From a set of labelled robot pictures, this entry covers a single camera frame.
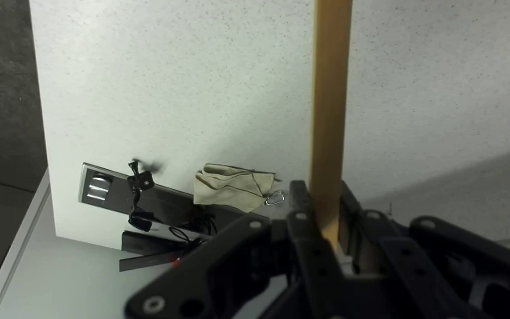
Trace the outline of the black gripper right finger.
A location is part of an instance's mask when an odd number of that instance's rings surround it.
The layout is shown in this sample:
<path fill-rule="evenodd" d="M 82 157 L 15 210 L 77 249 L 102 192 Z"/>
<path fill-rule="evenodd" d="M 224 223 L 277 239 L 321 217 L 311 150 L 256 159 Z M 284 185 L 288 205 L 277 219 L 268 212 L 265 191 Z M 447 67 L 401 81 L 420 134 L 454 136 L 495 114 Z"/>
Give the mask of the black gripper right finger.
<path fill-rule="evenodd" d="M 436 216 L 403 224 L 366 208 L 348 184 L 341 244 L 371 304 L 390 319 L 510 319 L 510 247 Z"/>

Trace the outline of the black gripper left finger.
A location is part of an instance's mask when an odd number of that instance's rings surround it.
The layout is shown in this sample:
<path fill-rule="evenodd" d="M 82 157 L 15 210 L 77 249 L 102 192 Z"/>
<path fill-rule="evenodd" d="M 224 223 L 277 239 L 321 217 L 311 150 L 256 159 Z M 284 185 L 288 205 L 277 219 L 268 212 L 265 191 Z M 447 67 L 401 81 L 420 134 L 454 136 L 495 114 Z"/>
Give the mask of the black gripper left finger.
<path fill-rule="evenodd" d="M 316 223 L 311 191 L 293 180 L 289 194 L 284 219 L 250 212 L 233 221 L 132 293 L 125 317 L 233 319 L 273 276 L 286 276 L 288 288 L 265 309 L 266 319 L 348 315 L 344 274 Z"/>

